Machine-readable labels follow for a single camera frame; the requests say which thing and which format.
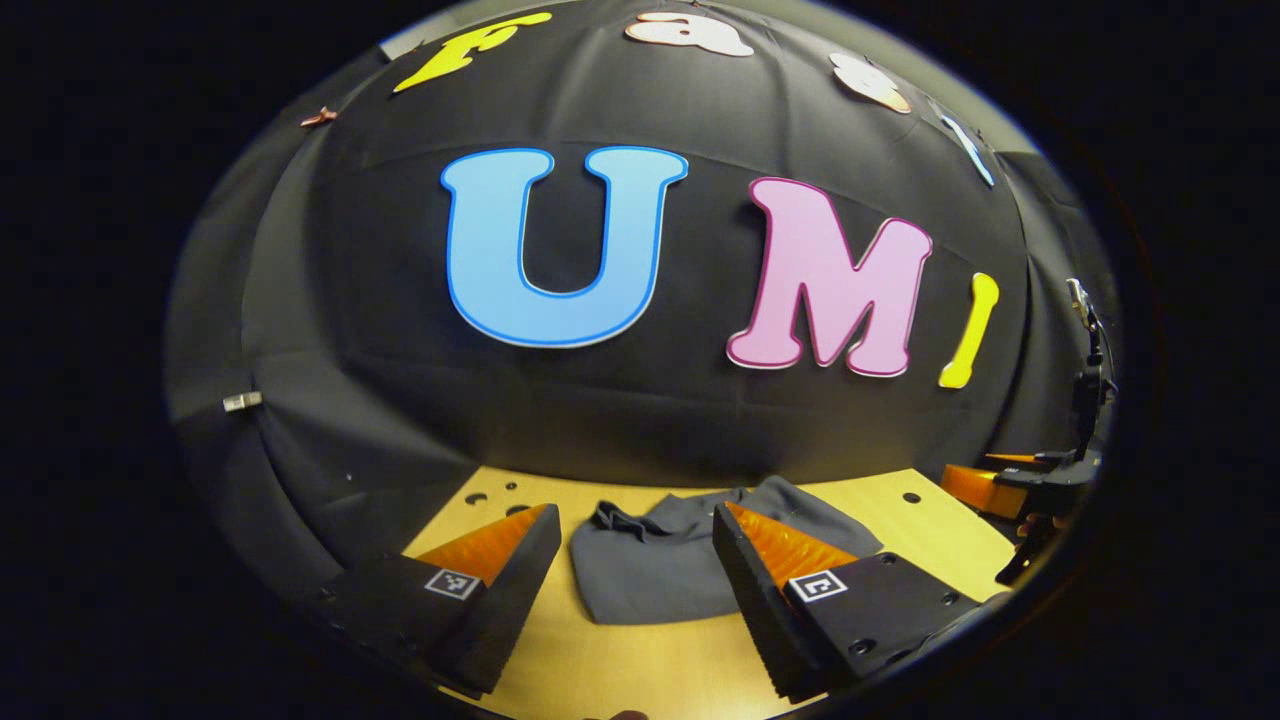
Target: pink letter m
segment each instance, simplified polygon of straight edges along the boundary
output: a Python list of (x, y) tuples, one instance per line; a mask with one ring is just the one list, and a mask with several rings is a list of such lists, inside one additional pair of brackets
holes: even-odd
[(879, 378), (906, 372), (906, 340), (915, 316), (924, 261), (933, 242), (897, 218), (881, 225), (854, 265), (831, 199), (817, 187), (783, 178), (751, 183), (751, 200), (769, 218), (764, 268), (751, 325), (728, 340), (728, 357), (745, 368), (780, 369), (800, 360), (795, 315), (808, 302), (814, 356), (831, 365), (870, 313), (849, 369)]

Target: gray cloth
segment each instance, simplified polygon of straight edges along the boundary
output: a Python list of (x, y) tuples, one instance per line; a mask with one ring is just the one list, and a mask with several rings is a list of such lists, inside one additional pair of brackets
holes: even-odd
[(728, 577), (712, 547), (712, 511), (735, 502), (786, 523), (856, 557), (882, 544), (863, 524), (771, 475), (753, 492), (668, 495), (646, 515), (602, 501), (570, 539), (582, 603), (602, 625), (646, 625), (737, 612)]

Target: wooden tabletop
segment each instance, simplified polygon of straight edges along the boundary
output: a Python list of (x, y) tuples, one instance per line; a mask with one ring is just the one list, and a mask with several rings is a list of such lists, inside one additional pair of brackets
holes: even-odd
[[(516, 483), (515, 489), (507, 489), (508, 483)], [(884, 551), (977, 601), (1007, 589), (995, 577), (1014, 555), (1010, 542), (915, 470), (800, 487), (867, 525)], [(404, 555), (421, 555), (499, 520), (513, 505), (543, 502), (559, 506), (562, 543), (498, 687), (479, 702), (454, 697), (516, 720), (607, 720), (622, 710), (643, 711), (650, 720), (763, 720), (805, 705), (774, 694), (740, 614), (660, 625), (596, 625), (582, 606), (568, 541), (599, 501), (643, 515), (668, 493), (689, 497), (717, 489), (727, 488), (600, 484), (494, 468), (476, 471)], [(467, 503), (476, 493), (488, 500)], [(905, 493), (915, 493), (919, 502), (908, 502)]]

